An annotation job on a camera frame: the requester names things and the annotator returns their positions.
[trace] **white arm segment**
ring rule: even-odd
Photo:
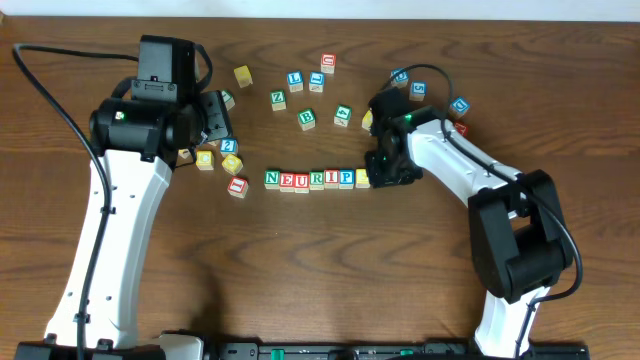
[[[445,121],[445,128],[452,130],[451,137],[485,164],[493,164],[497,171],[514,180],[516,175],[520,174],[517,169],[498,163],[467,141],[455,130],[451,121]],[[506,184],[499,178],[487,174],[480,165],[460,153],[450,142],[445,142],[440,130],[440,120],[418,126],[409,134],[408,145],[411,160],[435,175],[465,206],[467,199],[477,194],[480,189],[496,189]]]
[[[516,353],[516,341],[522,329],[522,323],[527,315],[527,304],[534,298],[547,295],[551,288],[539,287],[523,294],[516,303],[509,304],[505,299],[499,299],[487,291],[484,301],[482,321],[476,329],[475,340],[484,355],[513,358]],[[533,325],[536,312],[531,314],[531,320],[522,338],[520,354],[529,350],[529,331]]]
[[[149,234],[156,211],[171,180],[171,169],[156,157],[140,161],[140,154],[107,150],[100,158],[112,186],[112,208],[96,263],[89,293],[90,315],[86,324],[86,347],[95,348],[100,339],[113,341],[114,349],[137,345],[138,288],[147,253]],[[49,321],[47,334],[55,334],[57,345],[76,346],[82,283],[100,223],[102,184],[91,164],[89,205],[80,242],[62,300]]]
[[[445,121],[445,129],[452,130],[451,137],[485,164],[493,164],[494,168],[514,180],[520,171],[500,164],[475,145],[460,135],[451,121]],[[497,189],[506,182],[488,174],[478,164],[473,162],[450,142],[444,140],[440,121],[429,121],[417,127],[408,136],[409,154],[413,162],[435,175],[449,190],[467,205],[469,197],[484,188]],[[546,295],[549,288],[538,288],[524,295],[520,301],[509,304],[502,298],[496,298],[487,291],[482,322],[476,330],[475,340],[480,351],[487,356],[514,357],[516,340],[527,313],[527,304],[537,297]],[[529,327],[526,330],[520,353],[529,349],[529,330],[535,318],[531,315]]]

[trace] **alphabet block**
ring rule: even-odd
[[[183,159],[188,159],[189,156],[191,156],[191,153],[189,152],[189,149],[180,149],[178,150],[178,155]]]
[[[358,189],[366,189],[371,187],[366,169],[356,169],[356,187]]]
[[[240,170],[242,170],[242,166],[242,160],[233,154],[229,154],[222,162],[224,170],[234,176],[238,175]]]
[[[455,119],[460,119],[467,113],[471,105],[462,97],[457,98],[454,102],[451,103],[451,107],[449,108],[449,113],[453,115]]]
[[[391,86],[403,88],[409,83],[409,74],[407,74],[406,71],[402,71],[402,69],[393,70],[391,72],[391,76],[393,76],[393,80],[391,80]]]
[[[367,110],[367,113],[364,114],[362,118],[362,128],[371,131],[371,125],[373,124],[373,114],[371,113],[371,109]]]
[[[351,119],[351,108],[345,105],[338,105],[336,114],[333,117],[333,123],[336,125],[347,127]]]
[[[353,170],[340,170],[340,189],[353,189],[355,174]]]
[[[311,72],[309,75],[309,90],[315,92],[324,91],[324,74]]]
[[[266,189],[280,189],[280,171],[267,170],[264,172],[264,187]]]
[[[302,73],[300,71],[288,73],[287,83],[289,84],[289,91],[291,92],[302,91],[302,89],[304,89],[304,85],[302,84]]]
[[[295,174],[293,177],[293,188],[298,194],[309,193],[309,174]]]
[[[229,187],[227,191],[231,196],[239,197],[244,199],[247,196],[247,191],[249,190],[249,183],[245,179],[240,179],[239,177],[232,177],[231,182],[229,183]]]
[[[325,170],[324,171],[324,188],[337,189],[340,186],[340,171]]]
[[[281,192],[293,192],[293,174],[282,173],[280,174],[280,191]]]
[[[455,123],[453,123],[453,126],[456,128],[456,130],[458,130],[460,135],[462,135],[463,137],[467,137],[467,133],[469,132],[469,127],[467,125],[456,121]]]
[[[233,99],[233,96],[231,96],[231,93],[227,90],[222,90],[220,91],[220,93],[222,94],[222,101],[224,101],[224,106],[227,108],[227,110],[231,110],[231,108],[236,105],[236,101]]]
[[[196,166],[200,170],[213,170],[213,153],[211,151],[196,152]]]
[[[311,190],[324,190],[324,173],[322,171],[312,171],[309,177],[309,188]]]
[[[287,99],[284,97],[283,90],[271,92],[271,109],[273,111],[285,110],[287,108]]]
[[[335,54],[322,54],[322,60],[320,61],[320,71],[325,74],[333,74],[336,71]]]
[[[222,139],[220,141],[220,154],[222,154],[222,157],[238,155],[238,142],[235,139]]]
[[[251,78],[251,73],[247,65],[233,69],[233,73],[236,75],[236,80],[238,80],[238,85],[240,85],[241,88],[253,84],[253,79]]]
[[[307,131],[316,127],[316,116],[313,113],[313,110],[306,109],[302,110],[298,113],[298,123],[302,128],[302,131]]]
[[[414,81],[411,83],[411,91],[409,92],[409,100],[422,101],[427,95],[427,83],[424,81]]]

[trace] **letter i block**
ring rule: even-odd
[[[324,190],[324,173],[322,171],[312,171],[310,174],[309,188],[311,190]]]
[[[222,90],[220,91],[220,94],[222,94],[222,101],[224,101],[224,106],[227,108],[227,110],[231,110],[231,108],[236,105],[236,101],[233,100],[233,96],[231,96],[231,93],[227,90]]]
[[[222,162],[222,167],[226,172],[231,175],[238,175],[242,170],[242,160],[238,159],[235,155],[230,154]]]
[[[241,88],[253,84],[253,79],[251,79],[251,73],[247,65],[233,69],[233,73],[236,75],[236,80],[238,80],[238,85],[240,85]]]
[[[281,192],[293,192],[293,174],[282,173],[280,174],[280,191]]]
[[[414,81],[411,83],[411,92],[409,93],[409,100],[422,101],[424,96],[427,95],[427,83],[424,81]]]
[[[402,69],[393,70],[391,76],[393,76],[393,80],[391,80],[392,86],[403,88],[409,83],[409,74],[406,71],[402,71]]]
[[[340,170],[340,189],[353,189],[355,173],[353,170]]]
[[[311,72],[309,75],[309,90],[315,92],[324,91],[324,74]]]
[[[336,115],[333,117],[333,123],[347,127],[349,120],[351,120],[351,108],[345,105],[338,105]]]
[[[309,174],[295,174],[293,177],[293,188],[298,194],[308,194]]]
[[[302,73],[295,71],[287,74],[287,83],[289,84],[289,91],[296,92],[302,91],[304,85],[302,84]]]
[[[271,109],[273,111],[285,110],[287,108],[287,99],[284,97],[284,91],[276,90],[271,92]]]
[[[266,189],[280,189],[280,171],[267,170],[264,172],[264,187]]]
[[[247,191],[249,190],[249,183],[245,179],[240,179],[239,177],[232,177],[231,182],[229,183],[229,187],[227,191],[231,196],[239,197],[244,199],[247,196]]]
[[[325,170],[324,171],[324,188],[337,189],[340,186],[340,171]]]
[[[371,113],[371,109],[369,109],[362,118],[362,128],[371,131],[371,124],[373,124],[373,114]]]
[[[358,189],[366,189],[371,187],[366,169],[356,169],[356,187]]]
[[[222,139],[220,141],[220,154],[222,154],[222,157],[238,155],[238,142],[235,139]]]
[[[196,166],[200,170],[213,170],[213,153],[211,151],[196,152]]]
[[[302,131],[307,131],[316,127],[316,116],[313,110],[306,109],[298,113],[298,123],[302,128]]]
[[[320,71],[325,74],[333,74],[336,71],[335,54],[322,54],[322,60],[320,61]]]
[[[467,113],[471,105],[462,97],[457,98],[453,103],[451,103],[451,107],[449,108],[449,112],[453,115],[454,118],[460,119]]]

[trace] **wood grain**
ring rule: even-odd
[[[356,167],[374,141],[359,127],[390,69],[446,68],[472,108],[470,140],[523,171],[555,180],[585,263],[582,289],[543,305],[532,338],[584,341],[593,359],[640,357],[640,26],[598,23],[6,18],[0,27],[0,357],[42,338],[66,283],[88,191],[88,157],[29,85],[16,42],[137,53],[143,33],[204,44],[211,88],[230,115],[251,188],[226,193],[218,169],[178,170],[157,214],[140,290],[142,337],[190,327],[264,341],[423,341],[469,337],[484,290],[474,274],[464,206],[426,176],[408,187],[265,191],[269,167]],[[285,73],[338,55],[323,94],[269,91]],[[27,54],[30,68],[86,130],[123,77],[123,61]],[[239,89],[232,69],[248,65]],[[440,105],[444,83],[425,101]],[[332,125],[335,107],[353,124]],[[317,127],[295,113],[312,107]],[[570,284],[566,271],[556,291]]]

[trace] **robotic arm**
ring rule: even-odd
[[[229,343],[211,347],[206,339],[184,332],[139,341],[140,275],[156,211],[176,167],[177,151],[189,148],[193,156],[195,146],[231,136],[220,93],[201,93],[211,72],[204,83],[195,80],[196,51],[210,64],[204,50],[194,43],[143,36],[138,77],[130,83],[132,100],[121,99],[129,88],[125,83],[114,91],[120,96],[106,99],[92,114],[91,146],[107,173],[112,207],[84,319],[87,355],[94,359],[202,360],[217,359],[219,354],[225,360],[284,360],[285,355],[293,360],[388,360],[398,355],[427,356],[439,349],[447,359],[449,355],[456,355],[455,359],[514,357],[527,352],[532,323],[525,319],[527,304],[546,295],[562,270],[571,265],[568,245],[519,189],[487,173],[447,141],[438,120],[442,114],[432,107],[412,111],[396,88],[377,94],[369,104],[374,116],[371,133],[378,138],[378,149],[365,155],[369,179],[374,188],[410,184],[426,169],[468,206],[474,268],[488,289],[474,337],[482,355],[437,344],[346,348]],[[544,198],[561,216],[553,182],[544,172],[523,175],[459,136],[448,120],[444,130],[475,158]],[[79,296],[103,210],[101,191],[92,164],[87,214],[65,292],[47,325],[45,340],[20,343],[15,359],[74,358]],[[528,216],[531,222],[514,232],[510,219],[516,216]],[[525,336],[516,354],[518,333],[525,323]],[[586,360],[589,357],[584,352],[584,348],[539,349],[545,359]]]
[[[540,170],[523,175],[500,164],[462,137],[449,120],[439,120],[444,117],[433,107],[411,111],[397,88],[379,93],[369,106],[374,118],[371,133],[378,137],[377,151],[365,156],[372,185],[410,184],[425,169],[468,206],[474,267],[488,289],[475,344],[484,355],[522,355],[529,349],[533,323],[533,318],[526,319],[528,304],[547,295],[560,272],[571,266],[573,255],[559,230],[526,196],[453,146],[443,129],[476,160],[524,184],[562,214],[551,178]],[[514,233],[510,219],[517,216],[529,216],[531,222]]]

